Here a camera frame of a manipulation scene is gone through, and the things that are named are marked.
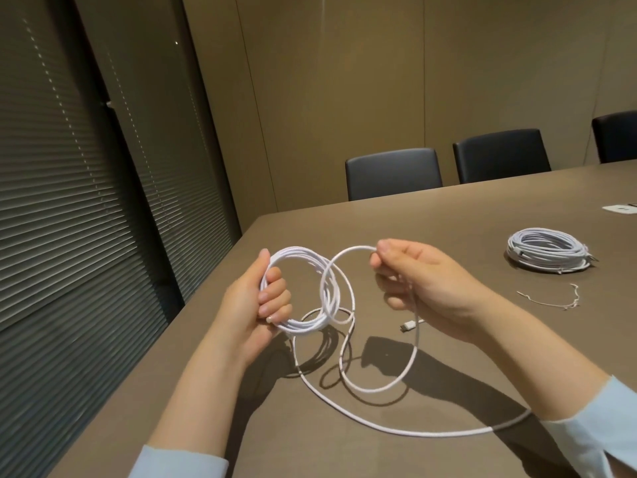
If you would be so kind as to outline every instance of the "person's left hand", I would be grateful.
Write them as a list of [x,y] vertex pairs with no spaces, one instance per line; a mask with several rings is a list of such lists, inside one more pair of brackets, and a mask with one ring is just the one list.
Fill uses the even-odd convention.
[[278,333],[274,324],[288,320],[292,313],[290,290],[277,267],[267,271],[267,287],[259,291],[269,262],[269,252],[261,250],[248,270],[227,288],[210,329],[219,345],[225,346],[245,366]]

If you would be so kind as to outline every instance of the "hand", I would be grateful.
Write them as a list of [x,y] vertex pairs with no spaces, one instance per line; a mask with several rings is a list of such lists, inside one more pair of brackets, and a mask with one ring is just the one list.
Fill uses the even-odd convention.
[[266,273],[267,287],[261,292],[259,284],[270,254],[261,250],[248,270],[226,290],[217,317],[210,329],[218,345],[248,366],[278,333],[274,324],[290,318],[291,294],[281,278],[281,270],[270,268]]
[[378,287],[394,310],[414,310],[445,334],[473,342],[479,319],[490,305],[504,300],[477,281],[451,257],[430,245],[404,240],[378,241],[370,257]]

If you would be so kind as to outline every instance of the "white string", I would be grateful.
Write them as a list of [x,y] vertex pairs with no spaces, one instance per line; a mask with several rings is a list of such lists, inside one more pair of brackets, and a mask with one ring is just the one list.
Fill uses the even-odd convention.
[[520,265],[550,273],[570,273],[591,265],[588,247],[561,231],[527,228],[509,237],[506,253]]
[[571,283],[571,287],[573,287],[573,291],[575,292],[575,300],[573,300],[573,302],[568,304],[568,305],[556,305],[554,303],[538,302],[537,300],[532,299],[531,297],[529,297],[525,293],[522,293],[522,292],[518,292],[518,293],[521,296],[523,296],[523,297],[527,297],[533,303],[538,303],[540,305],[546,305],[547,307],[558,307],[558,308],[563,308],[564,310],[568,310],[569,308],[575,308],[575,307],[577,307],[580,304],[580,294],[577,293],[577,289],[579,287],[577,285],[575,285],[574,283]]
[[[331,260],[328,260],[327,258],[307,248],[288,247],[288,248],[279,250],[274,255],[272,255],[270,258],[270,264],[267,267],[267,269],[269,270],[270,267],[274,266],[277,262],[286,258],[299,258],[301,260],[308,262],[310,265],[312,265],[315,268],[315,270],[318,273],[321,274],[321,280],[320,280],[320,285],[318,290],[321,306],[319,308],[315,308],[314,310],[306,313],[299,321],[290,319],[286,322],[283,322],[277,325],[281,330],[284,330],[285,332],[289,334],[289,337],[291,338],[291,341],[292,341],[292,355],[294,356],[294,365],[296,366],[299,372],[299,376],[301,377],[305,385],[308,386],[310,391],[312,391],[322,401],[326,402],[328,405],[330,405],[334,409],[338,410],[342,414],[345,414],[348,418],[354,419],[355,421],[357,421],[358,423],[361,423],[364,426],[369,426],[370,428],[381,431],[383,433],[389,433],[389,434],[400,435],[400,436],[417,437],[417,438],[454,438],[454,437],[461,437],[461,436],[473,436],[473,435],[490,433],[493,431],[502,430],[504,428],[508,428],[510,426],[516,425],[517,423],[520,423],[523,419],[527,418],[531,414],[531,410],[527,409],[520,416],[517,416],[516,418],[510,419],[509,421],[506,421],[499,425],[485,426],[483,428],[476,428],[473,430],[466,430],[466,431],[450,431],[450,432],[434,433],[434,432],[397,430],[394,428],[388,428],[386,426],[381,426],[376,423],[372,423],[371,421],[368,421],[367,419],[364,419],[364,418],[361,418],[360,416],[355,415],[351,411],[348,411],[347,409],[333,402],[328,397],[324,396],[318,389],[316,389],[313,385],[311,385],[310,381],[305,377],[305,374],[301,370],[301,365],[299,364],[299,360],[296,355],[296,337],[298,335],[306,335],[316,330],[321,330],[325,328],[327,325],[329,325],[331,322],[334,322],[335,324],[350,325],[350,328],[349,330],[347,330],[347,334],[345,336],[343,345],[341,346],[341,350],[338,356],[338,369],[346,385],[353,389],[356,389],[359,392],[380,393],[398,384],[410,371],[411,366],[413,365],[413,362],[416,359],[416,355],[418,354],[418,339],[420,337],[420,331],[419,331],[420,326],[416,325],[416,335],[415,335],[415,341],[414,341],[411,357],[409,361],[407,362],[407,365],[405,366],[404,370],[392,382],[382,387],[367,389],[365,387],[360,387],[354,384],[347,377],[345,373],[345,369],[343,368],[344,367],[343,354],[345,353],[347,344],[350,341],[350,338],[352,337],[352,333],[354,332],[354,326],[356,323],[356,317],[355,317],[356,303],[354,299],[354,291],[352,290],[352,285],[350,281],[345,276],[345,273],[343,273],[341,269],[337,265],[335,265],[335,262],[341,256],[345,255],[346,253],[353,252],[355,250],[367,250],[371,252],[376,251],[374,247],[360,245],[360,246],[344,249],[342,252],[334,256]],[[352,299],[351,310],[340,306],[341,291],[338,287],[338,283],[336,282],[336,275],[334,274],[333,269],[335,269],[343,277],[343,280],[345,281],[345,284],[347,285],[347,288],[350,293],[350,298]],[[267,281],[264,275],[263,279],[261,280],[261,287],[260,287],[261,290],[265,289],[266,286],[267,286]],[[339,310],[348,315],[344,321],[339,321],[336,318],[336,314],[338,313]],[[310,315],[313,315],[314,313],[317,313],[317,316],[308,321],[307,318]],[[414,318],[415,318],[415,321],[418,322],[418,314],[416,314],[415,312],[414,312]]]

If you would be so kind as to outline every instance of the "forearm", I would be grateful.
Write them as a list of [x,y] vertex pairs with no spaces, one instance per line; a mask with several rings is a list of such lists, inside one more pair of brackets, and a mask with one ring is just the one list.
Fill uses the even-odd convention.
[[478,321],[476,344],[542,420],[574,416],[609,380],[544,323],[503,297]]
[[245,366],[211,330],[188,362],[148,441],[223,457]]

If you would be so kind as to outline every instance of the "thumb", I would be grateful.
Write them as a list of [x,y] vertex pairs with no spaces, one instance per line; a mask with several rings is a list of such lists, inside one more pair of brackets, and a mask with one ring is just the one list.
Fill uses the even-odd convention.
[[252,262],[252,265],[243,273],[242,278],[248,281],[251,285],[259,286],[261,279],[267,270],[267,266],[270,264],[270,252],[267,249],[263,249],[259,252],[257,259]]
[[409,281],[419,282],[423,277],[423,264],[410,257],[386,240],[378,241],[376,253],[382,262]]

